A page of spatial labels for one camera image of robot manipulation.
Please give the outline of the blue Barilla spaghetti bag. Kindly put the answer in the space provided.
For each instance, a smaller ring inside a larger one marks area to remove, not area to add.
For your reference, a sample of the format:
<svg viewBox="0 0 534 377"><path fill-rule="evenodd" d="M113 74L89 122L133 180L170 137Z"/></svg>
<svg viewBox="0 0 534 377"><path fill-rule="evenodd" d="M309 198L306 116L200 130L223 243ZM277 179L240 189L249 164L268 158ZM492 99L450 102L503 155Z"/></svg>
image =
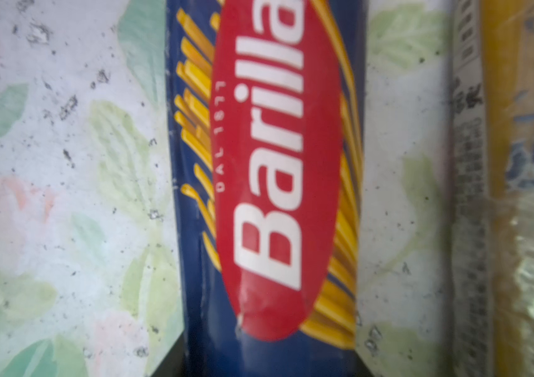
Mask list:
<svg viewBox="0 0 534 377"><path fill-rule="evenodd" d="M170 1L190 376L353 376L365 1Z"/></svg>

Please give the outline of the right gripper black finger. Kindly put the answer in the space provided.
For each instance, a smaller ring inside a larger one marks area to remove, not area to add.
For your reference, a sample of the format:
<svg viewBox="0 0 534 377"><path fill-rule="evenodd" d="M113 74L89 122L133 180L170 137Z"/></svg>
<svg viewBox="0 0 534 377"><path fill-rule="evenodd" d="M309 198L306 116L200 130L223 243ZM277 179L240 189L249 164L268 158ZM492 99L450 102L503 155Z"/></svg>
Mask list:
<svg viewBox="0 0 534 377"><path fill-rule="evenodd" d="M185 338L181 334L152 377L186 377Z"/></svg>

